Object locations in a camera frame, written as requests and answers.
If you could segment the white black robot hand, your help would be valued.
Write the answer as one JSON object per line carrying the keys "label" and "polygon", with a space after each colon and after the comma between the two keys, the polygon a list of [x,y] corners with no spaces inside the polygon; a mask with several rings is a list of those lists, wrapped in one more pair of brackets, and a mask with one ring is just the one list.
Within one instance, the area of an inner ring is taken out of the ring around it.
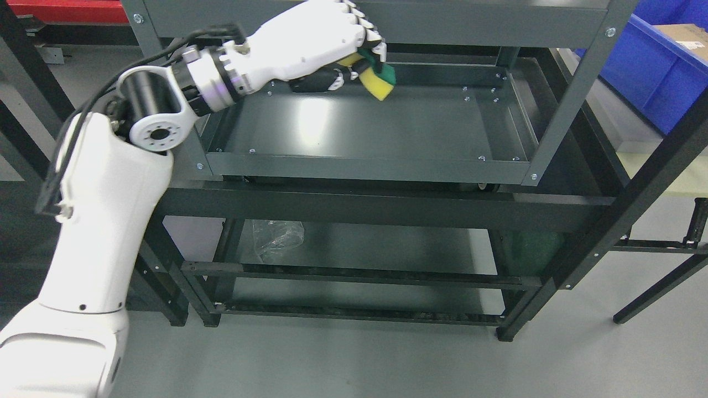
{"label": "white black robot hand", "polygon": [[299,3],[263,23],[245,44],[245,50],[226,44],[220,60],[248,94],[273,79],[311,75],[360,50],[372,54],[377,70],[387,60],[385,39],[351,1]]}

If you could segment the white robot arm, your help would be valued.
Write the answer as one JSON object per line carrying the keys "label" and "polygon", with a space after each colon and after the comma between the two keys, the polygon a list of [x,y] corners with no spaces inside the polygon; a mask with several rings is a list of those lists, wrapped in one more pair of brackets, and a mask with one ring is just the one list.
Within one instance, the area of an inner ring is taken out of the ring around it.
{"label": "white robot arm", "polygon": [[246,41],[235,24],[193,31],[109,78],[61,127],[36,206],[55,215],[60,236],[38,297],[2,329],[3,397],[106,397],[113,390],[126,351],[134,263],[170,181],[170,150],[181,140],[126,142],[92,108],[130,76],[154,73],[179,103],[175,121],[156,128],[186,132],[197,116],[169,68],[152,61],[205,35]]}

